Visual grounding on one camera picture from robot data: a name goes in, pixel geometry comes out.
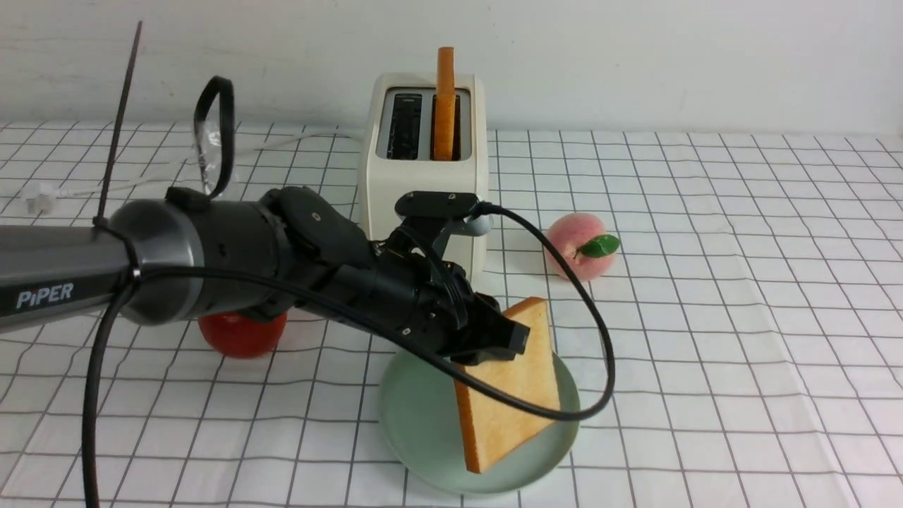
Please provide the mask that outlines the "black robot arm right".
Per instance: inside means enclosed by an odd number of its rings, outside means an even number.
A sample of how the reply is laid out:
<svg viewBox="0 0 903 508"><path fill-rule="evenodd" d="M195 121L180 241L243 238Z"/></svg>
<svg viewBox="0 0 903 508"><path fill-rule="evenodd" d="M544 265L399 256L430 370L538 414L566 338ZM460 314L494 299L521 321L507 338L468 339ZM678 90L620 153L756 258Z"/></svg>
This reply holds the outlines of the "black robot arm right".
<svg viewBox="0 0 903 508"><path fill-rule="evenodd" d="M291 308L387 337L398 332L459 363L512 360L528 331L442 260L452 235L484 234L470 193L409 192L383 241L308 187L257 202L171 188L100 227L2 227L2 329L103 308L135 281L122 315L163 325L235 312L267 322Z"/></svg>

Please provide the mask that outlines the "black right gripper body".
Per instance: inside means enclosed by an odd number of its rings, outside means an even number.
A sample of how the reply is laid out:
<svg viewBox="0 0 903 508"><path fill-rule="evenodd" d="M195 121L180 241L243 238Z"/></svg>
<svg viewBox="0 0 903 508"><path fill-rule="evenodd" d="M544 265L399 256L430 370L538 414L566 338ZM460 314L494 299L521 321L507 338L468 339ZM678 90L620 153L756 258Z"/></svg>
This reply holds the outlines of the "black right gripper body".
<svg viewBox="0 0 903 508"><path fill-rule="evenodd" d="M452 340L468 325L505 321L492 296L473 290L466 271L429 248L368 242L364 267L341 265L320 293L433 353L452 359Z"/></svg>

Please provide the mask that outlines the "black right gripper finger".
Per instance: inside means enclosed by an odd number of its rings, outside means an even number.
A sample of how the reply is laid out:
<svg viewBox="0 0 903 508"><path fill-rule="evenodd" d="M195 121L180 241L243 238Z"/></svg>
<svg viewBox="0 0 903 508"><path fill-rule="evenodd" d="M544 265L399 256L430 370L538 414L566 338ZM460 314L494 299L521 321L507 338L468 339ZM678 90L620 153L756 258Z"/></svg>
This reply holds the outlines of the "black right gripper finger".
<svg viewBox="0 0 903 508"><path fill-rule="evenodd" d="M512 361L525 353L530 329L515 321L468 325L451 342L451 360L461 365Z"/></svg>

